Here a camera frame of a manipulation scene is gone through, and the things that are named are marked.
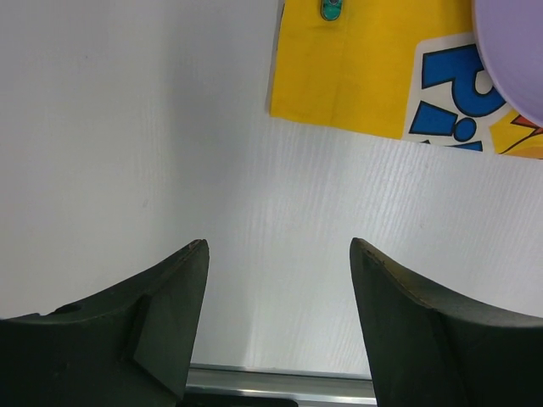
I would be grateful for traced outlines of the fork with green handle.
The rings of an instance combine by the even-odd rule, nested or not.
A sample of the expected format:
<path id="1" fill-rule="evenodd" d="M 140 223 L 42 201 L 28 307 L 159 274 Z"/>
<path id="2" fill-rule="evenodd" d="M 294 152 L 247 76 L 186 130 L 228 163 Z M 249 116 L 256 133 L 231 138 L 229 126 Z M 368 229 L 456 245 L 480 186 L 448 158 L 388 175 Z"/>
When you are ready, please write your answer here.
<path id="1" fill-rule="evenodd" d="M 335 21 L 342 13 L 342 0 L 321 0 L 321 17 L 325 21 Z"/>

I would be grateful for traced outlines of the aluminium front rail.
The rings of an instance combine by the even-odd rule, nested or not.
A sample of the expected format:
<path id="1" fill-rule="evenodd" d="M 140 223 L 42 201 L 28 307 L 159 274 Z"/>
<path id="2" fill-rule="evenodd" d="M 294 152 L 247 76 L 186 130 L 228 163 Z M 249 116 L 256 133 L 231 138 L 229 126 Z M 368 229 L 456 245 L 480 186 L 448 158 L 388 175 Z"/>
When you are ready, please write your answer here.
<path id="1" fill-rule="evenodd" d="M 185 394 L 289 399 L 299 406 L 376 406 L 372 382 L 307 372 L 251 371 L 193 365 Z"/>

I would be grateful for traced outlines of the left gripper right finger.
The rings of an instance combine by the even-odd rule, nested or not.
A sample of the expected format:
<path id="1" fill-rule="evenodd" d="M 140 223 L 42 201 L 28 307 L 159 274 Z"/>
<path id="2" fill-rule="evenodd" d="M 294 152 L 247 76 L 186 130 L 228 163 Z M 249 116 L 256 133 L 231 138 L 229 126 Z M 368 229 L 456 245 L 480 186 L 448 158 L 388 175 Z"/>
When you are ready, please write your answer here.
<path id="1" fill-rule="evenodd" d="M 457 293 L 350 244 L 359 320 L 380 406 L 540 406 L 542 320 Z"/>

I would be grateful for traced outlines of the yellow cloth placemat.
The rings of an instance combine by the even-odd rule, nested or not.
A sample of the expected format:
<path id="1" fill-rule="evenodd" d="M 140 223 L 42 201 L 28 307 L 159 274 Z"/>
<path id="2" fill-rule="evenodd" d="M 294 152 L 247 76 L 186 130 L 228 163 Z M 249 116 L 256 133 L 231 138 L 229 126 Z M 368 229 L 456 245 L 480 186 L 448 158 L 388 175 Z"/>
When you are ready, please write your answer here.
<path id="1" fill-rule="evenodd" d="M 542 125 L 495 88 L 479 55 L 473 1 L 287 1 L 272 116 L 378 137 L 538 159 Z"/>

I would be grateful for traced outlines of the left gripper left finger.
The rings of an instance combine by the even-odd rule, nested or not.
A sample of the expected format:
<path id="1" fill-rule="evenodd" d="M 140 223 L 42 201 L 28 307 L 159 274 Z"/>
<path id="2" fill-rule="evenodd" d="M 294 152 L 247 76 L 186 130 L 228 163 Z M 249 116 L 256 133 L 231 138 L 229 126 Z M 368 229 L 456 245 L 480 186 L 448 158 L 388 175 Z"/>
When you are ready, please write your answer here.
<path id="1" fill-rule="evenodd" d="M 2 320 L 2 405 L 180 404 L 209 262 L 198 239 L 50 314 Z"/>

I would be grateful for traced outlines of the purple plastic plate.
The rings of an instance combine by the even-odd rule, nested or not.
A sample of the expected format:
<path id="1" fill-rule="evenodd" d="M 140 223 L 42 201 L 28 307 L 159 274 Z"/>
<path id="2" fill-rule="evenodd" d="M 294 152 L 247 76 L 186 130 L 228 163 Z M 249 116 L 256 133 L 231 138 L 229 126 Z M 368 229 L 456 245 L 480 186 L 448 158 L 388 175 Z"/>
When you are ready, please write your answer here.
<path id="1" fill-rule="evenodd" d="M 542 125 L 542 1 L 472 2 L 479 55 L 495 88 L 519 114 Z"/>

